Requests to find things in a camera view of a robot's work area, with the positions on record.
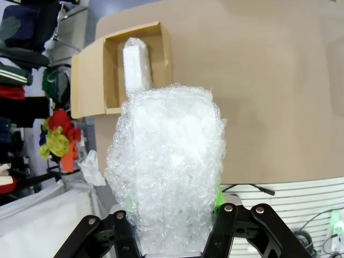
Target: gray floor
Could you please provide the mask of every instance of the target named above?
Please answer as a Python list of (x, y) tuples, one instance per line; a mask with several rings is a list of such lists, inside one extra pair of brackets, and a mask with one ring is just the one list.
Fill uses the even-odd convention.
[[(88, 46), (95, 40), (96, 25), (103, 16), (157, 1), (158, 0), (90, 0), (84, 46)], [(96, 150), (94, 126), (88, 126), (87, 138), (88, 148)], [(97, 193), (104, 208), (110, 212), (111, 207), (115, 205), (116, 201), (109, 185), (97, 187)]]

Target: yellow-green garment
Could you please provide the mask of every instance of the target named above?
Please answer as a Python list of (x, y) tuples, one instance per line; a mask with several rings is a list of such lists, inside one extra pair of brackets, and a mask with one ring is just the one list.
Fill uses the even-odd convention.
[(59, 126), (54, 132), (48, 127), (48, 120), (44, 121), (43, 129), (48, 131), (46, 143), (39, 148), (39, 155), (48, 160), (50, 152), (62, 157), (69, 152), (69, 140), (62, 134), (63, 128)]

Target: black garment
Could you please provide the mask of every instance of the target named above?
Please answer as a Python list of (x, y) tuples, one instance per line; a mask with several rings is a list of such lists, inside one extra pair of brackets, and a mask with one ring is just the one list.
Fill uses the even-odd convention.
[(8, 118), (17, 127), (32, 128), (36, 118), (49, 117), (50, 101), (46, 97), (28, 97), (23, 101), (0, 98), (0, 117)]

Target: corrugated white panel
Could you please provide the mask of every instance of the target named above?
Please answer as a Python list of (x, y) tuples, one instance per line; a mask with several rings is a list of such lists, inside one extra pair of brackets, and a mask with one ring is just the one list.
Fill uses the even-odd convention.
[[(292, 230), (302, 227), (319, 212), (344, 206), (344, 177), (259, 186), (276, 191), (276, 195), (270, 196), (251, 185), (237, 185), (227, 190), (224, 195), (239, 196), (247, 209), (259, 203), (271, 205)], [(304, 228), (312, 237), (314, 247), (320, 255), (323, 243), (328, 237), (330, 219), (331, 213), (324, 213)], [(248, 247), (246, 239), (235, 238), (230, 258), (260, 258), (255, 250), (249, 252)]]

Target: screw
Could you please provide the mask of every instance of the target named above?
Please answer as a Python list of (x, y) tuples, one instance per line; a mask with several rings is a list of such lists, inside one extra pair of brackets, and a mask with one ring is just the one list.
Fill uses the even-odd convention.
[(96, 222), (96, 219), (95, 219), (95, 218), (90, 218), (90, 219), (88, 220), (88, 224), (90, 224), (90, 225), (94, 224), (95, 222)]
[(231, 212), (231, 211), (233, 211), (233, 207), (231, 207), (230, 205), (226, 205), (225, 206), (225, 211)]
[(124, 218), (123, 212), (117, 213), (117, 219), (123, 219), (123, 218)]
[(264, 208), (263, 207), (257, 207), (256, 212), (259, 214), (264, 213)]

